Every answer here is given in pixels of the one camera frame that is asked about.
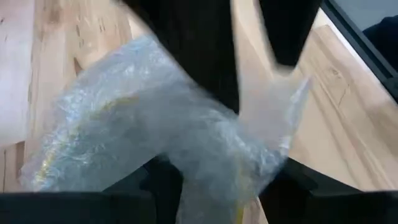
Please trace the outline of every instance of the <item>clear plastic wrap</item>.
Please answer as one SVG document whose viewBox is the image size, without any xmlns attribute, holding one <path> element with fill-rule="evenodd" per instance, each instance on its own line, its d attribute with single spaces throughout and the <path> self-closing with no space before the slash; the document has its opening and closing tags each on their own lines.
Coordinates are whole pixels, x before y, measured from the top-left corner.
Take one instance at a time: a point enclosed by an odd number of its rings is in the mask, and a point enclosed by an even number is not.
<svg viewBox="0 0 398 224">
<path fill-rule="evenodd" d="M 60 97 L 57 124 L 22 168 L 22 185 L 102 191 L 163 154 L 184 176 L 179 223 L 234 223 L 238 208 L 287 158 L 307 87 L 274 85 L 264 92 L 270 109 L 258 121 L 269 133 L 264 142 L 186 76 L 156 40 L 141 37 L 83 72 Z"/>
</svg>

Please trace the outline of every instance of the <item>black cloth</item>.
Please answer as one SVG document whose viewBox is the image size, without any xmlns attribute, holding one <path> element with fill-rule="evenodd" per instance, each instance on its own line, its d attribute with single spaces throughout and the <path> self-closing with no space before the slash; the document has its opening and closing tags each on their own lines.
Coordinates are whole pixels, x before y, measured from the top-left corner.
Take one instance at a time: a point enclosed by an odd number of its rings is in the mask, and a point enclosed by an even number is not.
<svg viewBox="0 0 398 224">
<path fill-rule="evenodd" d="M 398 71 L 398 16 L 386 17 L 363 31 L 375 48 Z"/>
</svg>

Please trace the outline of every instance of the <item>plastic bag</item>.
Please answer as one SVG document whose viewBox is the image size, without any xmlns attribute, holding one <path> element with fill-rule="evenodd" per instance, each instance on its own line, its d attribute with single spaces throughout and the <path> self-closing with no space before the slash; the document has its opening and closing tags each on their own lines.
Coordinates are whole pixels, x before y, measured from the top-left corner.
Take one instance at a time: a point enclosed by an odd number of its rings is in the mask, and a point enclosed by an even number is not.
<svg viewBox="0 0 398 224">
<path fill-rule="evenodd" d="M 60 97 L 57 125 L 22 168 L 22 185 L 102 191 L 163 154 L 184 176 L 179 223 L 233 223 L 287 158 L 307 86 L 269 88 L 264 103 L 273 112 L 264 114 L 263 142 L 156 40 L 141 37 L 83 72 Z"/>
</svg>

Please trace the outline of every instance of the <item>wood grain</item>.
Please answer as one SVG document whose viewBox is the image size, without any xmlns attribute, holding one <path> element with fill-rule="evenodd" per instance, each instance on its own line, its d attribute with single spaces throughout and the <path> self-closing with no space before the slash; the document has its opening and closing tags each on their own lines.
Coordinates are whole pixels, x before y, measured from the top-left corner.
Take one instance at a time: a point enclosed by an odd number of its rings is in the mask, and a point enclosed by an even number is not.
<svg viewBox="0 0 398 224">
<path fill-rule="evenodd" d="M 27 135 L 33 6 L 31 0 L 0 1 L 0 147 Z"/>
</svg>

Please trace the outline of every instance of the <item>wooden floor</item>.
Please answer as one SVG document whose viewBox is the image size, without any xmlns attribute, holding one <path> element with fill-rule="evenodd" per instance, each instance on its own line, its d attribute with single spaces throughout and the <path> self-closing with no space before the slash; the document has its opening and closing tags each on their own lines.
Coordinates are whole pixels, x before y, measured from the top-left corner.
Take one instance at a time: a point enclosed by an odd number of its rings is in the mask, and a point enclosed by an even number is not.
<svg viewBox="0 0 398 224">
<path fill-rule="evenodd" d="M 263 50 L 253 2 L 234 0 L 234 15 L 245 116 L 260 109 L 266 83 L 287 72 Z M 0 20 L 0 191 L 13 192 L 52 100 L 147 29 L 109 0 L 0 0 Z M 312 89 L 290 156 L 361 190 L 398 189 L 398 107 L 321 11 L 291 76 L 310 76 Z M 244 222 L 266 223 L 260 211 L 253 201 Z"/>
</svg>

